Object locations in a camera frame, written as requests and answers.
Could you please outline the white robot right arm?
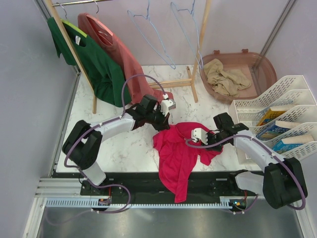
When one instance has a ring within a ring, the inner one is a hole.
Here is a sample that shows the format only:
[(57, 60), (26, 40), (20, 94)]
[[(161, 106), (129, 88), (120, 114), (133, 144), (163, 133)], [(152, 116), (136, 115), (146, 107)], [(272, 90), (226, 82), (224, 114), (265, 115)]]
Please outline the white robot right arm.
[(260, 168), (262, 175), (238, 171), (227, 182), (228, 192), (238, 195), (243, 190), (264, 196), (274, 209), (289, 206), (303, 210), (308, 191), (301, 163), (295, 157), (278, 155), (261, 142), (243, 123), (235, 124), (228, 113), (213, 118), (217, 132), (203, 131), (202, 144), (208, 150), (219, 150), (231, 144), (248, 155)]

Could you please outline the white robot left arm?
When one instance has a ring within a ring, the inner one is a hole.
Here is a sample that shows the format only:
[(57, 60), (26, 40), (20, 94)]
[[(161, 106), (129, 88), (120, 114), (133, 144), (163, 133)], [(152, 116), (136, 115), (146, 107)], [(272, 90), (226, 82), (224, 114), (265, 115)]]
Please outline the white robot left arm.
[(78, 121), (62, 146), (66, 160), (75, 163), (76, 168), (92, 183), (92, 190), (103, 195), (109, 184), (106, 174), (97, 163), (101, 143), (120, 133), (136, 130), (148, 123), (156, 131), (169, 129), (169, 111), (176, 108), (173, 99), (161, 102), (152, 95), (146, 95), (139, 103), (126, 109), (120, 116), (100, 123)]

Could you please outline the magenta t shirt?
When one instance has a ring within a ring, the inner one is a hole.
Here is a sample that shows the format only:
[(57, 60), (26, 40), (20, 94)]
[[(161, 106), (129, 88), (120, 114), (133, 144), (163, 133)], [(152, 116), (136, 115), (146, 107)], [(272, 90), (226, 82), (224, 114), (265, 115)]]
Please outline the magenta t shirt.
[(208, 166), (215, 156), (222, 153), (222, 148), (213, 151), (187, 146), (185, 140), (191, 138), (191, 131), (195, 128), (208, 131), (201, 123), (181, 122), (153, 136), (153, 145), (159, 155), (159, 179), (175, 195), (175, 203), (186, 201), (188, 179), (198, 158)]

